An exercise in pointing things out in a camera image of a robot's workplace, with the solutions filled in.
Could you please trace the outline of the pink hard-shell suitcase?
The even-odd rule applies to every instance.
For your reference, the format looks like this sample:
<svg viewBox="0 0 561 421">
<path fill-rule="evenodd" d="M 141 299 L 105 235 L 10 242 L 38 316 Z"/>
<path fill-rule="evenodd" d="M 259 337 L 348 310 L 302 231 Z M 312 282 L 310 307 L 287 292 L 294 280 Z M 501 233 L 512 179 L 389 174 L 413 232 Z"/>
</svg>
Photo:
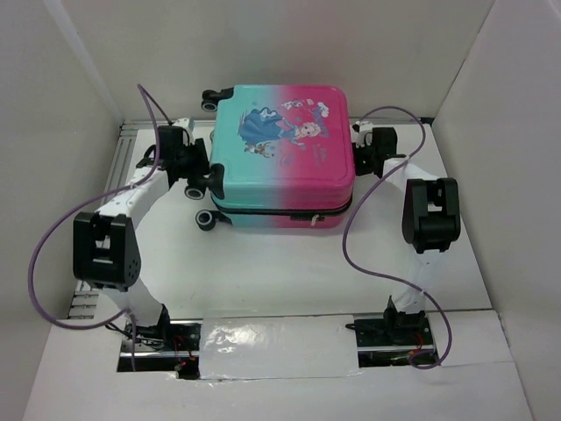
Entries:
<svg viewBox="0 0 561 421">
<path fill-rule="evenodd" d="M 187 197 L 208 191 L 203 231 L 225 222 L 244 228 L 326 229 L 352 204 L 355 166 L 344 92 L 327 85 L 236 85 L 202 93 L 216 114 L 209 174 Z"/>
</svg>

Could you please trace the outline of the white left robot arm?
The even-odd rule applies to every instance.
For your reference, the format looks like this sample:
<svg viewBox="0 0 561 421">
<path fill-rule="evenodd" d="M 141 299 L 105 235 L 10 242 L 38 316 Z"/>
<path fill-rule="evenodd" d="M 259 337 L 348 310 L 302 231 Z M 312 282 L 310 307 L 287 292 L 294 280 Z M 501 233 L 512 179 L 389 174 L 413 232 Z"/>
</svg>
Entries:
<svg viewBox="0 0 561 421">
<path fill-rule="evenodd" d="M 173 328 L 166 306 L 140 279 L 136 230 L 179 180 L 186 181 L 188 198 L 203 199 L 209 159 L 203 139 L 195 138 L 191 127 L 160 125 L 156 133 L 159 144 L 145 151 L 123 190 L 96 211 L 75 216 L 73 271 L 130 316 L 132 340 L 142 338 L 152 349 L 161 350 L 172 342 Z"/>
</svg>

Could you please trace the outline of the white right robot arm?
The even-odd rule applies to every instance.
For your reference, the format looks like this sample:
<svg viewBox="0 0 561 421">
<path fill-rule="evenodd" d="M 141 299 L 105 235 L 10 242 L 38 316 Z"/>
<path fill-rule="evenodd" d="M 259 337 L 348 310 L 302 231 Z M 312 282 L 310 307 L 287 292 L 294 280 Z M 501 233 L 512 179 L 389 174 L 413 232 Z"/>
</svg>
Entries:
<svg viewBox="0 0 561 421">
<path fill-rule="evenodd" d="M 425 292 L 438 261 L 461 233 L 458 183 L 406 163 L 386 179 L 404 194 L 401 232 L 412 247 L 406 280 L 388 298 L 381 333 L 393 344 L 416 339 L 425 321 Z"/>
</svg>

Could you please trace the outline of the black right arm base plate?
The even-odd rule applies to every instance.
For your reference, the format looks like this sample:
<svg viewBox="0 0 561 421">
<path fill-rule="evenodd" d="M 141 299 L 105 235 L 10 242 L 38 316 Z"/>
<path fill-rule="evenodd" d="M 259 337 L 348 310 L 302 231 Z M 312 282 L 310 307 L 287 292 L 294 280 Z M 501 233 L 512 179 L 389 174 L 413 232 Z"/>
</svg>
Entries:
<svg viewBox="0 0 561 421">
<path fill-rule="evenodd" d="M 437 363 L 436 345 L 425 311 L 399 311 L 392 297 L 381 316 L 355 318 L 345 328 L 354 332 L 361 368 L 403 367 L 411 361 L 418 367 Z"/>
</svg>

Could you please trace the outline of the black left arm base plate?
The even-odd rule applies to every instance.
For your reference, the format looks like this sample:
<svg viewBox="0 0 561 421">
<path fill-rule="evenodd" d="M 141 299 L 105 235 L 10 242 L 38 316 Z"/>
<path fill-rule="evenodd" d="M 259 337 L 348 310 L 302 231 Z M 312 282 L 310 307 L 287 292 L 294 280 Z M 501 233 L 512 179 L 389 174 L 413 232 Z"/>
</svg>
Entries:
<svg viewBox="0 0 561 421">
<path fill-rule="evenodd" d="M 172 322 L 164 337 L 157 337 L 155 333 L 138 327 L 137 336 L 133 338 L 130 323 L 124 328 L 114 323 L 107 324 L 105 328 L 118 333 L 122 340 L 117 362 L 119 373 L 170 372 L 182 380 L 200 378 L 201 323 Z"/>
</svg>

